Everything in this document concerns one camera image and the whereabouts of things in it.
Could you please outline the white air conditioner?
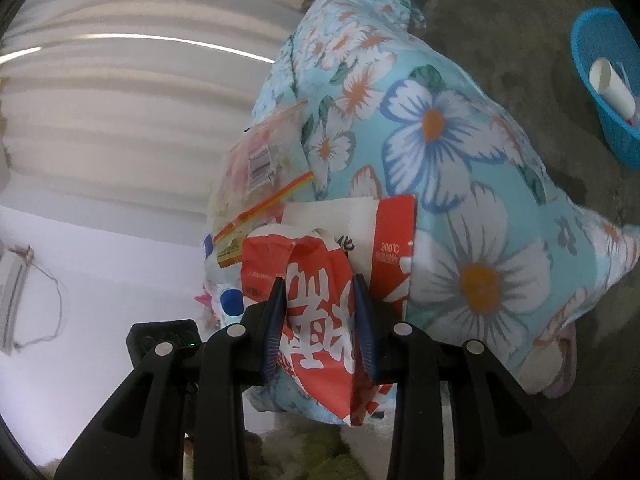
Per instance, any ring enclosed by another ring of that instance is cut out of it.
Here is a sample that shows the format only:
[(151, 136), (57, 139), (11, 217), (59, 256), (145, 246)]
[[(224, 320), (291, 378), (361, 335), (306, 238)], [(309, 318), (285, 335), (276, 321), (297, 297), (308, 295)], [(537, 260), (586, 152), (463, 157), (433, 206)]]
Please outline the white air conditioner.
[(17, 310), (34, 251), (28, 247), (3, 248), (0, 263), (0, 344), (9, 356), (14, 349)]

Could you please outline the red white snack bag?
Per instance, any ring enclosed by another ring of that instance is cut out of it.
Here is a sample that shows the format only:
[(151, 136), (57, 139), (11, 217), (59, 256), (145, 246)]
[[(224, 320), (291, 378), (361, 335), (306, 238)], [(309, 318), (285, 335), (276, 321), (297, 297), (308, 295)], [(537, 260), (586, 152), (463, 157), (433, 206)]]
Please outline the red white snack bag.
[(352, 279), (362, 275), (373, 299), (403, 314), (415, 230), (416, 200), (404, 195), (290, 203), (280, 222), (250, 233), (245, 298), (266, 300), (277, 278), (288, 297), (278, 367), (248, 394), (256, 410), (360, 426), (390, 407), (393, 386), (373, 385), (362, 369)]

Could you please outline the blue plastic trash basket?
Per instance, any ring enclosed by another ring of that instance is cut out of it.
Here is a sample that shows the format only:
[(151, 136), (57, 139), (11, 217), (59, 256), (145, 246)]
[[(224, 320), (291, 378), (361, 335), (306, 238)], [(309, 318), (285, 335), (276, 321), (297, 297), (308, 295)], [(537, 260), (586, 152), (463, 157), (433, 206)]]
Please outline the blue plastic trash basket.
[(580, 79), (597, 107), (605, 141), (615, 157), (639, 168), (639, 46), (617, 11), (579, 15), (570, 50)]

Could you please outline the white fluffy blanket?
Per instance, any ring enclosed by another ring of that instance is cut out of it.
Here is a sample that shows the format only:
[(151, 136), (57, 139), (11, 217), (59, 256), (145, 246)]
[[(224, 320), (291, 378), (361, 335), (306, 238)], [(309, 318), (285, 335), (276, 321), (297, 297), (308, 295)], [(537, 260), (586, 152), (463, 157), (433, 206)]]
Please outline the white fluffy blanket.
[(388, 415), (349, 427), (276, 413), (267, 429), (245, 434), (248, 473), (252, 479), (384, 479), (393, 429)]

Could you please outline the clear zip plastic bag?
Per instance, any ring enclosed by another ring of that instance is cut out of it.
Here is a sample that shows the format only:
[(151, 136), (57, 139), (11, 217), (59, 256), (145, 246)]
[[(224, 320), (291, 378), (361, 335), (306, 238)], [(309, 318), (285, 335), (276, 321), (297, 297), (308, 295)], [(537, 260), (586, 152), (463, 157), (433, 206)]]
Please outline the clear zip plastic bag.
[(314, 180), (302, 148), (305, 110), (305, 102), (276, 110), (230, 150), (213, 200), (215, 244)]

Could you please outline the yellow snack wrapper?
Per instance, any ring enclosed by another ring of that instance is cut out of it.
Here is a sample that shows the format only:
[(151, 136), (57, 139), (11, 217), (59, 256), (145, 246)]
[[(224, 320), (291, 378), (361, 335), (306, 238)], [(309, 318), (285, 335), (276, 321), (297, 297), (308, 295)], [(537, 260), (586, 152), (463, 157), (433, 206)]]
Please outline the yellow snack wrapper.
[(214, 245), (214, 251), (218, 266), (228, 268), (242, 259), (242, 246), (244, 237), (230, 236), (223, 238)]

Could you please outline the cream window curtain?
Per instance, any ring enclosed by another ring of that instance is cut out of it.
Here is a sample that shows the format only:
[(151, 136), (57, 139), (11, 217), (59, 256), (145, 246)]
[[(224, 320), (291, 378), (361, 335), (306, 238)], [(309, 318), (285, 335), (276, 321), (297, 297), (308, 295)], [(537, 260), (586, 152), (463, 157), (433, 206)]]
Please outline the cream window curtain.
[(298, 0), (24, 0), (1, 39), (1, 203), (186, 246)]

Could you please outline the white paper cup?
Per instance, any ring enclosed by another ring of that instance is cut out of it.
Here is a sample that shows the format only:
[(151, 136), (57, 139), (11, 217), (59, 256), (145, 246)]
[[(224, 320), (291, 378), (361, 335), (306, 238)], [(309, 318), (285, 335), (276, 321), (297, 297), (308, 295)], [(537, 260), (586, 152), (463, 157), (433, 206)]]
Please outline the white paper cup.
[(609, 60), (597, 58), (590, 67), (588, 79), (597, 95), (623, 120), (630, 122), (634, 119), (636, 99)]

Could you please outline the Pepsi plastic bottle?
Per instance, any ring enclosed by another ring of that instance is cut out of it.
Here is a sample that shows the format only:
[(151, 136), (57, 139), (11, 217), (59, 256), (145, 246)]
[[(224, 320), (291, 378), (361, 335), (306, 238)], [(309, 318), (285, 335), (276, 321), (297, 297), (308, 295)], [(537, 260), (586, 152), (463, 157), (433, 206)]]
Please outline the Pepsi plastic bottle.
[(210, 296), (210, 303), (219, 328), (239, 323), (244, 313), (244, 299), (241, 285), (241, 263), (228, 266), (218, 263), (214, 251), (213, 237), (204, 238), (204, 287)]

